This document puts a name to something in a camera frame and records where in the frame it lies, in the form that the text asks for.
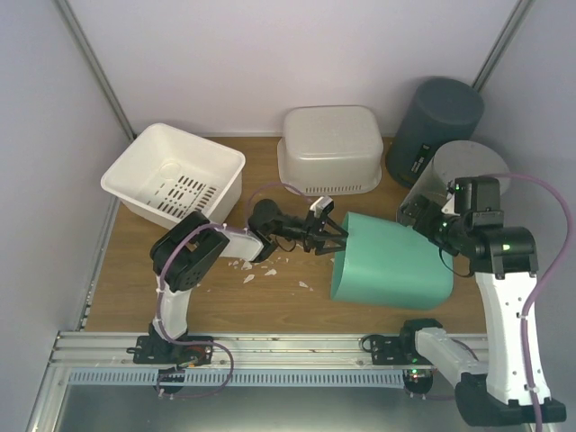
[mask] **green fabric tube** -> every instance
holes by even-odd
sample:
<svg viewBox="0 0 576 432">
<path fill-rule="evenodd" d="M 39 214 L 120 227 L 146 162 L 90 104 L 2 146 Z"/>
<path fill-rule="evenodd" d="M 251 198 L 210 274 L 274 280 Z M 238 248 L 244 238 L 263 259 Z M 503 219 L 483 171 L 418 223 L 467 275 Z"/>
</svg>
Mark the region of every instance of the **green fabric tube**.
<svg viewBox="0 0 576 432">
<path fill-rule="evenodd" d="M 348 239 L 335 256 L 332 300 L 426 311 L 450 296 L 453 274 L 412 228 L 352 212 L 342 226 Z"/>
</svg>

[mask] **white plastic bin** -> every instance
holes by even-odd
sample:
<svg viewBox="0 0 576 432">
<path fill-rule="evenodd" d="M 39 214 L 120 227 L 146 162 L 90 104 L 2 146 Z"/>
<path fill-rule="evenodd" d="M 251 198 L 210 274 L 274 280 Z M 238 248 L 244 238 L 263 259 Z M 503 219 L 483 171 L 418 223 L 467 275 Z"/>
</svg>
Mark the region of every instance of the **white plastic bin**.
<svg viewBox="0 0 576 432">
<path fill-rule="evenodd" d="M 102 188 L 132 212 L 173 228 L 198 210 L 222 223 L 242 193 L 239 151 L 156 123 L 147 127 L 102 177 Z"/>
</svg>

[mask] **gray wall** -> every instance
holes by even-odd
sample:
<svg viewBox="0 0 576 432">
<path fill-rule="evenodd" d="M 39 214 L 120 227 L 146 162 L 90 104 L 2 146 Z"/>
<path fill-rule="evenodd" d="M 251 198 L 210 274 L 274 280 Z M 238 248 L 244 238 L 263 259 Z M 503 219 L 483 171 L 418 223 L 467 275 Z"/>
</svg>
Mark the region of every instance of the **gray wall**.
<svg viewBox="0 0 576 432">
<path fill-rule="evenodd" d="M 59 329 L 75 326 L 127 140 L 50 1 L 0 5 L 0 422 L 24 430 Z"/>
<path fill-rule="evenodd" d="M 136 132 L 246 136 L 334 104 L 395 133 L 423 77 L 474 80 L 516 0 L 70 3 Z"/>
<path fill-rule="evenodd" d="M 509 162 L 514 171 L 557 186 L 576 212 L 576 2 L 535 2 L 482 95 L 486 113 L 476 139 Z M 565 223 L 558 204 L 537 186 L 514 184 L 506 195 L 508 224 L 535 234 L 541 268 L 563 242 Z M 574 314 L 576 250 L 536 303 L 544 372 L 553 396 L 570 407 L 576 429 Z"/>
</svg>

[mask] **metal pole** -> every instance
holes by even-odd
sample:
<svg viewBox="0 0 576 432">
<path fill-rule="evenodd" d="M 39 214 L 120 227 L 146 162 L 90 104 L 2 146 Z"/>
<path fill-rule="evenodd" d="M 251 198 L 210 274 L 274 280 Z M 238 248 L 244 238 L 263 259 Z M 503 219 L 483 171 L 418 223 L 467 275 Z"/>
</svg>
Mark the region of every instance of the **metal pole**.
<svg viewBox="0 0 576 432">
<path fill-rule="evenodd" d="M 102 66 L 100 66 L 98 58 L 96 57 L 94 51 L 92 50 L 92 47 L 90 47 L 90 43 L 88 42 L 86 35 L 82 31 L 82 27 L 80 26 L 80 23 L 78 22 L 78 19 L 76 18 L 76 15 L 74 14 L 74 11 L 72 10 L 72 7 L 70 6 L 68 0 L 54 0 L 54 4 L 56 5 L 58 11 L 60 12 L 62 19 L 64 20 L 64 23 L 70 30 L 72 38 L 76 41 L 78 47 L 84 54 L 88 66 L 94 73 L 94 77 L 96 78 L 98 85 L 100 86 L 100 88 L 102 88 L 102 91 L 104 93 L 106 100 L 108 101 L 108 104 L 110 104 L 112 110 L 114 111 L 114 114 L 116 115 L 118 123 L 123 128 L 124 133 L 126 133 L 128 139 L 130 141 L 133 141 L 136 138 L 136 133 L 132 129 L 130 122 L 128 121 L 128 118 L 126 117 L 126 114 L 124 113 L 124 110 L 122 109 L 122 106 L 120 105 L 120 102 L 116 97 L 116 94 L 114 93 L 112 87 L 110 86 L 108 78 L 106 78 L 106 74 L 104 73 Z"/>
<path fill-rule="evenodd" d="M 536 0 L 517 1 L 516 5 L 512 9 L 512 12 L 510 13 L 510 16 L 508 17 L 506 23 L 504 24 L 504 27 L 502 28 L 502 31 L 498 35 L 496 42 L 494 42 L 494 45 L 492 46 L 492 49 L 490 50 L 488 57 L 484 61 L 484 64 L 482 65 L 480 72 L 478 73 L 478 76 L 476 77 L 476 79 L 474 79 L 474 82 L 472 83 L 472 88 L 474 90 L 480 92 L 484 88 L 484 86 L 486 86 L 486 83 L 488 82 L 488 79 L 490 78 L 492 72 L 496 68 L 496 65 L 498 65 L 498 63 L 502 59 L 502 56 L 504 55 L 506 48 L 514 39 L 514 36 L 516 35 L 518 29 L 520 28 L 520 25 L 526 19 L 528 11 L 535 2 Z"/>
</svg>

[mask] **wooden surface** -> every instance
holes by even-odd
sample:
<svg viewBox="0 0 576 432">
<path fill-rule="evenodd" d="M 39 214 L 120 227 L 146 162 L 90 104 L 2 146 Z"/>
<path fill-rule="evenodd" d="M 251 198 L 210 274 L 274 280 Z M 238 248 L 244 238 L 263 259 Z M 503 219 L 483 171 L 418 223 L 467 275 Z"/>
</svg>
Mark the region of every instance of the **wooden surface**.
<svg viewBox="0 0 576 432">
<path fill-rule="evenodd" d="M 278 181 L 276 138 L 213 139 L 246 155 L 240 202 L 228 217 L 230 225 L 243 226 L 244 201 L 259 186 Z M 408 190 L 393 182 L 383 169 L 382 181 L 370 192 L 335 196 L 332 217 L 338 222 L 346 212 L 359 212 L 394 219 Z M 284 212 L 305 215 L 307 205 L 283 188 L 271 188 L 262 197 L 273 198 Z M 93 306 L 87 321 L 89 331 L 146 331 L 154 316 L 156 283 L 149 258 L 151 246 L 166 231 L 131 213 L 121 205 L 106 252 Z M 472 279 L 456 278 L 448 301 L 435 310 L 403 310 L 331 301 L 330 256 L 277 250 L 273 263 L 252 270 L 230 265 L 221 258 L 194 289 L 188 311 L 191 331 L 252 332 L 397 332 L 403 321 L 432 317 L 450 332 L 484 332 L 479 290 Z M 456 260 L 456 270 L 466 272 L 467 263 Z M 264 276 L 270 269 L 277 275 Z M 244 278 L 256 277 L 249 283 Z M 300 282 L 308 285 L 301 287 Z"/>
</svg>

